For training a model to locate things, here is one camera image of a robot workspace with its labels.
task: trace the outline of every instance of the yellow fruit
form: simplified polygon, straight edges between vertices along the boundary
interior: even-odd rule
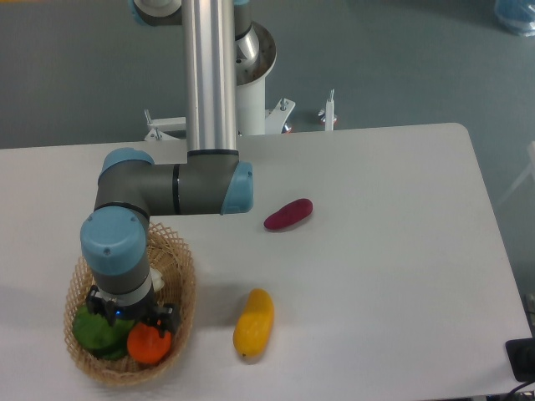
[[[253,358],[263,352],[274,317],[275,307],[269,294],[260,288],[252,290],[234,329],[234,348],[240,355]]]

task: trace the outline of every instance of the woven basket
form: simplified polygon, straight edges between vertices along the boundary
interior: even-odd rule
[[[105,361],[82,349],[72,332],[73,320],[76,311],[84,304],[89,288],[94,284],[91,270],[83,257],[79,258],[70,282],[64,314],[67,350],[79,369],[109,386],[138,384],[159,376],[176,362],[190,335],[196,288],[193,260],[188,245],[170,228],[151,223],[147,251],[150,266],[161,272],[165,283],[156,293],[156,301],[159,304],[176,303],[180,305],[181,312],[181,326],[173,337],[171,350],[155,366],[137,363],[130,356],[118,361]]]

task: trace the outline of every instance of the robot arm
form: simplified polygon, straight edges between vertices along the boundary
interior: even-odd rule
[[[145,152],[119,149],[104,160],[94,212],[80,232],[96,286],[88,309],[175,332],[177,305],[155,303],[146,245],[151,216],[227,214],[252,208],[252,167],[236,149],[236,52],[231,0],[131,0],[141,18],[181,15],[188,94],[187,163],[156,165]],[[237,12],[247,16],[248,2]],[[240,31],[247,17],[240,17]]]

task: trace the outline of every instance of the blue joint cap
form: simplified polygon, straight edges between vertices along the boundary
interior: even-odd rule
[[[240,161],[228,186],[221,214],[247,213],[252,209],[252,203],[252,165],[251,163]]]
[[[135,214],[120,206],[93,212],[80,230],[82,255],[92,270],[118,276],[132,270],[145,253],[145,228]]]
[[[130,6],[130,11],[132,12],[132,17],[134,20],[139,24],[143,25],[145,27],[149,27],[150,25],[143,21],[143,18],[137,13],[137,9],[135,8],[134,0],[128,0],[128,5]]]
[[[99,179],[110,167],[122,163],[123,161],[141,160],[146,161],[150,165],[154,164],[154,159],[143,150],[135,150],[134,148],[120,148],[111,151],[104,159],[104,165],[100,172]]]

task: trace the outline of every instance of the gray floor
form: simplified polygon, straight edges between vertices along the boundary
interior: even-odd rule
[[[461,123],[495,202],[535,140],[535,38],[501,28],[492,6],[253,0],[278,46],[267,105],[286,96],[296,130],[321,129],[336,88],[338,129]],[[0,148],[141,140],[143,109],[185,115],[182,59],[181,29],[137,26],[126,0],[1,4]],[[519,291],[535,292],[535,185],[496,213]]]

